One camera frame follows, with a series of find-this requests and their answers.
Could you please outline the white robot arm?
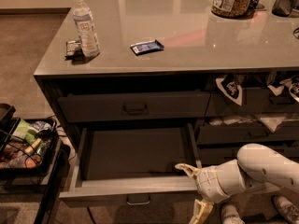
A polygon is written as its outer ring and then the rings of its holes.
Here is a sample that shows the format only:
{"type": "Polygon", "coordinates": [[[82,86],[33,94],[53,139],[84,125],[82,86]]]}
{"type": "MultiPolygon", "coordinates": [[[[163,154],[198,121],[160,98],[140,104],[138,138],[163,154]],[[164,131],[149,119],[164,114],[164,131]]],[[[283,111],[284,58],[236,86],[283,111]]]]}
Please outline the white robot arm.
{"type": "Polygon", "coordinates": [[[299,163],[270,147],[249,143],[236,158],[204,168],[178,163],[175,167],[193,179],[202,200],[196,199],[189,224],[203,224],[213,205],[243,192],[266,193],[287,188],[299,192],[299,163]]]}

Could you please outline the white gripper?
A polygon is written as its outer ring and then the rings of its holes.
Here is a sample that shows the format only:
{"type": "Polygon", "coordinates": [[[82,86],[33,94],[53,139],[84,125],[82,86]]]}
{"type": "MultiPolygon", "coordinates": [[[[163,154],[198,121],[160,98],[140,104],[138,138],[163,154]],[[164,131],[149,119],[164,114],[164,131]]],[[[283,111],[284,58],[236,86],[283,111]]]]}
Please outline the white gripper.
{"type": "Polygon", "coordinates": [[[246,190],[246,176],[237,160],[208,166],[200,171],[187,163],[178,163],[175,168],[184,171],[189,178],[196,178],[198,192],[204,198],[194,200],[189,224],[204,224],[213,209],[213,203],[220,203],[246,190]]]}

